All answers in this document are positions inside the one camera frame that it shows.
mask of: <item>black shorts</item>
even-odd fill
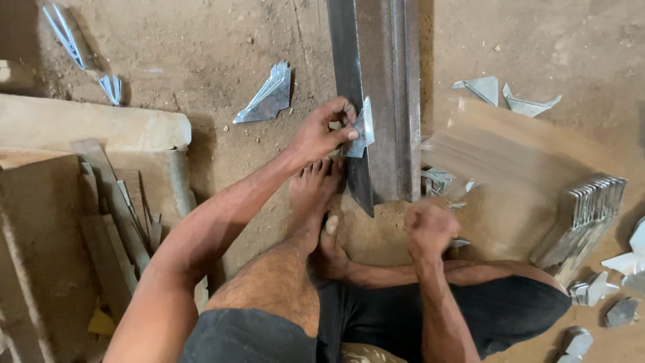
[[[340,362],[341,342],[381,347],[422,362],[419,285],[366,290],[313,279],[321,298],[317,339],[298,325],[257,309],[205,311],[181,362]],[[549,329],[571,306],[558,289],[520,276],[451,285],[483,359]]]

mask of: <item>metal beam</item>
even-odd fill
[[[348,158],[350,192],[374,205],[421,194],[417,0],[328,0],[338,95],[372,100],[375,142]]]

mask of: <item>bare foot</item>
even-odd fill
[[[320,277],[344,280],[351,263],[345,250],[338,244],[338,223],[340,218],[330,216],[321,231],[318,247],[310,257],[313,270]]]
[[[342,180],[342,162],[325,158],[308,165],[293,176],[289,184],[289,207],[291,215],[286,235],[311,227],[316,237],[323,216],[332,196],[338,191]]]

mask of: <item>fist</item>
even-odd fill
[[[460,226],[440,197],[427,198],[413,204],[406,212],[405,229],[410,235],[408,252],[418,258],[441,259],[450,239],[457,236]]]
[[[345,97],[327,102],[307,115],[289,150],[301,166],[323,159],[338,145],[359,137],[358,130],[352,127],[356,117],[356,108]],[[333,121],[341,121],[346,127],[331,130],[329,122]]]

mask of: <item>man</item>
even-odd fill
[[[342,161],[326,156],[358,137],[355,119],[343,97],[319,107],[286,150],[190,213],[148,264],[104,361],[338,362],[341,342],[350,342],[408,362],[479,362],[566,312],[566,292],[538,269],[443,262],[459,224],[435,200],[406,213],[412,266],[349,260],[335,239],[338,217],[321,226],[343,174]],[[332,131],[330,121],[347,127]],[[284,240],[224,284],[198,318],[196,283],[291,175]]]

